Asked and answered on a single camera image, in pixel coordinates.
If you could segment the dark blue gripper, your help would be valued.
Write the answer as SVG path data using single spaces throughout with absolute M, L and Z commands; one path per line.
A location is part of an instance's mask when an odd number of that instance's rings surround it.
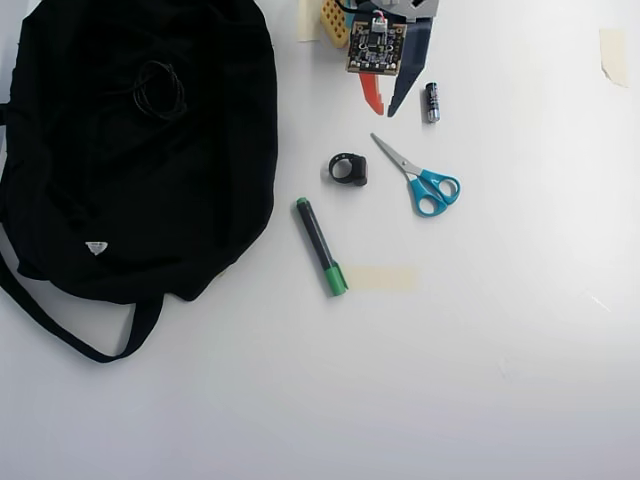
M 418 18 L 407 23 L 404 54 L 387 110 L 388 118 L 397 113 L 425 68 L 433 24 L 433 17 Z M 383 116 L 385 108 L 379 92 L 378 76 L 371 73 L 360 73 L 359 79 L 365 101 L 377 115 Z

